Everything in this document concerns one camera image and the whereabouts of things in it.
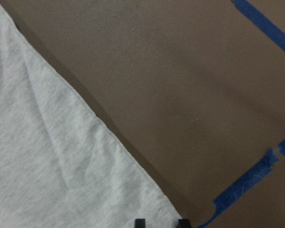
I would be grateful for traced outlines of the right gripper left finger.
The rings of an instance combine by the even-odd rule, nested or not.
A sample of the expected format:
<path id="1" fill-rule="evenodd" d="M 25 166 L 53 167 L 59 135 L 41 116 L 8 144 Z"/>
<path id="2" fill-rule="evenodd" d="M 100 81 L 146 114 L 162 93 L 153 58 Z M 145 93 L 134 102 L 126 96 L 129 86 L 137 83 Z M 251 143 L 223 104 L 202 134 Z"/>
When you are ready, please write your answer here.
<path id="1" fill-rule="evenodd" d="M 145 219 L 143 218 L 135 219 L 134 228 L 145 228 Z"/>

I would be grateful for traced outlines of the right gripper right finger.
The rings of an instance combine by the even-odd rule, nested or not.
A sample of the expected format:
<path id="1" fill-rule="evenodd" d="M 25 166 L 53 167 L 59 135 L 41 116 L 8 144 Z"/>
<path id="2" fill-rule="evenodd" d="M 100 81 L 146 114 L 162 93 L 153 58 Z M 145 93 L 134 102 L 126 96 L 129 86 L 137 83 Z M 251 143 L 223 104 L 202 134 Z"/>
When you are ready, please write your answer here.
<path id="1" fill-rule="evenodd" d="M 178 228 L 190 228 L 190 221 L 188 219 L 179 219 Z"/>

